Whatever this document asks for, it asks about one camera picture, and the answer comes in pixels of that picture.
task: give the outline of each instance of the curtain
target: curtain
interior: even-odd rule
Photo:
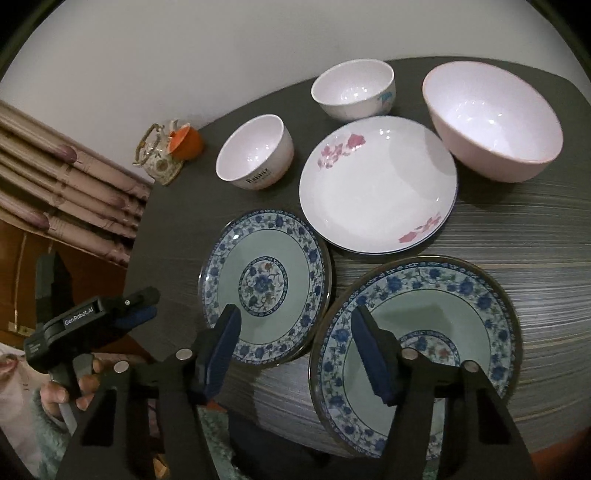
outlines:
[[[1,219],[127,265],[150,189],[0,101]]]

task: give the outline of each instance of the human hand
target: human hand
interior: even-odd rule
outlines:
[[[90,405],[90,401],[95,396],[95,392],[100,385],[100,374],[105,369],[105,364],[95,358],[92,361],[94,375],[85,375],[78,380],[78,385],[82,396],[76,399],[76,405],[82,411],[85,411]],[[41,405],[48,415],[61,420],[60,404],[66,404],[70,400],[68,391],[59,383],[50,381],[41,387]]]

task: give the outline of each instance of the large white bowl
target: large white bowl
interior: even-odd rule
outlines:
[[[291,165],[294,144],[281,118],[261,115],[241,125],[217,156],[216,173],[246,190],[260,190],[279,180]]]
[[[381,60],[346,61],[320,75],[311,92],[326,113],[343,122],[385,115],[396,97],[394,70]]]
[[[439,65],[423,81],[423,97],[445,146],[492,180],[528,180],[562,150],[560,122],[548,102],[518,76],[493,65]]]

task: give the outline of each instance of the pink flower pattern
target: pink flower pattern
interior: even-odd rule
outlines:
[[[439,223],[441,223],[441,214],[437,212],[437,215],[435,215],[435,217],[429,217],[429,220],[427,220],[427,222],[424,225],[416,227],[413,231],[400,237],[398,241],[402,244],[412,242],[419,235],[433,230],[433,228],[439,225]]]
[[[351,134],[344,147],[342,143],[333,145],[332,148],[329,145],[325,145],[322,152],[320,152],[322,156],[318,159],[318,166],[320,168],[332,168],[339,161],[340,157],[348,157],[352,151],[357,150],[364,143],[365,138],[363,135]]]

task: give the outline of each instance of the blue gripper pad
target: blue gripper pad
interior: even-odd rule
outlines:
[[[365,367],[365,372],[368,375],[371,387],[378,397],[387,405],[394,400],[395,394],[392,391],[392,382],[390,372],[382,356],[378,342],[374,338],[372,332],[365,321],[365,316],[369,316],[369,321],[375,323],[369,310],[363,307],[357,307],[351,313],[351,332],[353,333],[353,340],[357,344],[359,356]]]
[[[236,348],[236,344],[238,343],[238,339],[240,338],[241,329],[242,316],[240,310],[233,307],[228,322],[213,350],[209,362],[207,363],[205,389],[203,390],[203,394],[208,400],[215,397],[222,389],[223,380],[230,366],[230,360],[232,360],[232,355]]]
[[[147,322],[148,320],[156,317],[158,310],[154,306],[146,307],[136,312],[130,313],[126,317],[118,318],[115,320],[114,327],[119,330],[131,330],[136,328],[138,325]]]

